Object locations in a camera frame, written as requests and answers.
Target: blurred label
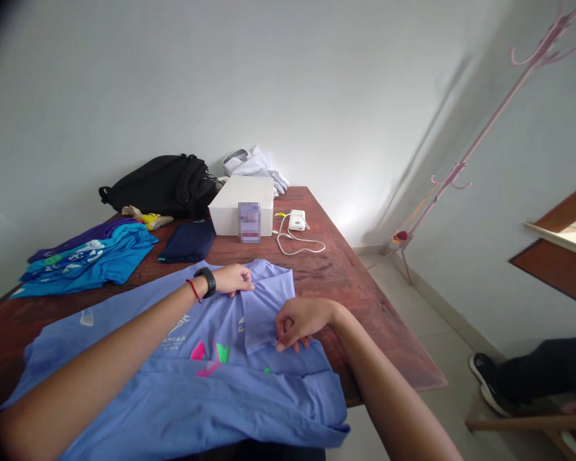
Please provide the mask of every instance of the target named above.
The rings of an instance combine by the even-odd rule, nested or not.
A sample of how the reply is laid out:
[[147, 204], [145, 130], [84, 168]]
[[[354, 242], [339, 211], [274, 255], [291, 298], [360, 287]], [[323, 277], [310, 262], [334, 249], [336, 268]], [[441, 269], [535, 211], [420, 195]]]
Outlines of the blurred label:
[[260, 243], [260, 204], [239, 202], [237, 213], [241, 243]]

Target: window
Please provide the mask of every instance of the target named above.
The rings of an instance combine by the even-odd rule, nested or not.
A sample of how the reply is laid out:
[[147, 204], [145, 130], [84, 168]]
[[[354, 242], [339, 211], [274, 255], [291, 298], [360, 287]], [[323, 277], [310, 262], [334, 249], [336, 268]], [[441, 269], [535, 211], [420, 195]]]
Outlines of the window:
[[576, 192], [525, 226], [541, 238], [510, 263], [576, 300]]

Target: light blue shirt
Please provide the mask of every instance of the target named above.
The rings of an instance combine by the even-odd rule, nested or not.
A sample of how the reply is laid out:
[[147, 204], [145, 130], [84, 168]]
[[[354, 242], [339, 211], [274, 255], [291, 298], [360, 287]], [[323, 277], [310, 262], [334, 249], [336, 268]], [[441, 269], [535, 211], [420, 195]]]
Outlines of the light blue shirt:
[[21, 277], [26, 283], [11, 298], [65, 295], [105, 282], [123, 285], [157, 242], [145, 224], [122, 224], [108, 239], [91, 240], [31, 263]]
[[[65, 459], [166, 459], [255, 439], [338, 447], [349, 433], [338, 376], [322, 345], [275, 350], [275, 316], [292, 271], [247, 264], [256, 290], [196, 304]], [[52, 323], [26, 348], [8, 407], [87, 347], [191, 279], [202, 261]]]

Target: black wristwatch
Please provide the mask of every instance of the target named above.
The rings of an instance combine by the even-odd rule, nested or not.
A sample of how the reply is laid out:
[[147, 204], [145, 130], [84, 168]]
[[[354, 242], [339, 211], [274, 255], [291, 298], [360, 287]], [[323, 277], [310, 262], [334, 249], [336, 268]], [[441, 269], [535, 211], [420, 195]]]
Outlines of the black wristwatch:
[[207, 294], [203, 296], [203, 299], [205, 299], [212, 296], [216, 292], [216, 278], [213, 277], [213, 274], [211, 273], [208, 267], [202, 267], [199, 270], [197, 270], [196, 273], [194, 274], [195, 277], [198, 277], [199, 275], [205, 276], [205, 278], [207, 279], [207, 285], [209, 286]]

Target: red string bracelet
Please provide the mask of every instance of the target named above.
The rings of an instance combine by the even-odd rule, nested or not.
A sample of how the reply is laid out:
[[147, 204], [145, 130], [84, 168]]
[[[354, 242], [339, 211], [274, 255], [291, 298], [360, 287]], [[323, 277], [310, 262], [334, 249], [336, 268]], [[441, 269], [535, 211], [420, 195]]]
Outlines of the red string bracelet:
[[203, 301], [200, 300], [200, 296], [196, 292], [196, 288], [194, 288], [194, 283], [192, 283], [192, 280], [186, 279], [186, 282], [188, 282], [190, 284], [190, 286], [192, 287], [192, 291], [194, 291], [194, 294], [196, 295], [196, 299], [198, 299], [198, 303], [203, 304]]

